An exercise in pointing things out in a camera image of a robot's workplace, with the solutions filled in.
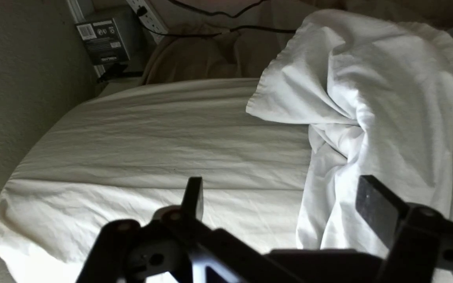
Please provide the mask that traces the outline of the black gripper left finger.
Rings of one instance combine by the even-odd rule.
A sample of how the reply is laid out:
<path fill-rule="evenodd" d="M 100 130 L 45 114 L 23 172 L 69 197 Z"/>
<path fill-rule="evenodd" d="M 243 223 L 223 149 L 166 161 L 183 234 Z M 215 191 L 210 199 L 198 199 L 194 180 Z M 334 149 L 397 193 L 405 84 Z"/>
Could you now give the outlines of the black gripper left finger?
<path fill-rule="evenodd" d="M 103 224 L 75 283 L 146 283 L 165 271 L 177 283 L 303 283 L 226 229 L 207 227 L 201 215 L 202 178 L 193 175 L 182 202 L 160 207 L 146 226 Z"/>

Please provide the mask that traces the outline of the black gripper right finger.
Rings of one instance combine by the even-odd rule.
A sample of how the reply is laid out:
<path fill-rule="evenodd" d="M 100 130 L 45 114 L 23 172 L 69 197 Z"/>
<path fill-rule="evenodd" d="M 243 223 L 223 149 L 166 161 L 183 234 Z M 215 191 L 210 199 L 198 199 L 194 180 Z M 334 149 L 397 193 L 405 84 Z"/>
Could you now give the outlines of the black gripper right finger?
<path fill-rule="evenodd" d="M 435 268 L 453 274 L 453 221 L 440 212 L 402 200 L 371 174 L 358 177 L 355 208 L 388 246 L 375 283 L 430 283 Z"/>

